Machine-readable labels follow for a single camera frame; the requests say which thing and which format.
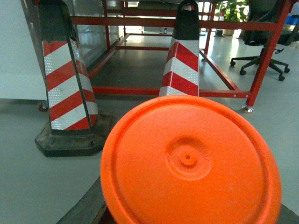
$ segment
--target black rubber base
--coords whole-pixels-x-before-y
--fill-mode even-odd
[[[100,114],[92,130],[85,134],[55,135],[48,123],[35,142],[47,157],[89,156],[103,149],[111,127],[112,115],[106,114]]]

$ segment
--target green plant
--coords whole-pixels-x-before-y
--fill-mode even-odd
[[[245,21],[247,19],[247,5],[249,0],[229,0],[223,2],[219,13],[224,12],[224,21]]]

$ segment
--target plant pot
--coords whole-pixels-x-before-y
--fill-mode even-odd
[[[234,29],[224,29],[223,34],[226,36],[232,36],[234,35],[235,30]]]

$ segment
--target white wall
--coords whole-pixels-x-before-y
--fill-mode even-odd
[[[20,0],[0,1],[0,98],[46,99]]]

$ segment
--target chair base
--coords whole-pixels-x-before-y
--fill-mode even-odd
[[[251,65],[254,65],[254,64],[259,64],[260,63],[260,60],[261,60],[261,55],[259,56],[251,56],[251,57],[235,57],[235,58],[232,58],[231,59],[231,62],[230,62],[230,65],[232,67],[234,67],[235,65],[235,60],[240,60],[240,61],[250,61],[248,62],[247,64],[243,65],[241,67],[241,71],[240,71],[240,75],[245,75],[246,74],[246,71],[244,70],[245,68],[251,66]],[[281,70],[279,67],[276,66],[276,64],[278,65],[283,65],[285,67],[284,70]],[[277,61],[275,59],[271,59],[270,61],[270,64],[269,64],[269,67],[274,69],[275,71],[277,71],[279,73],[279,77],[278,77],[278,80],[279,81],[284,81],[285,77],[283,75],[283,73],[288,73],[290,72],[290,69],[289,69],[289,64],[286,64],[284,62],[280,62],[280,61]]]

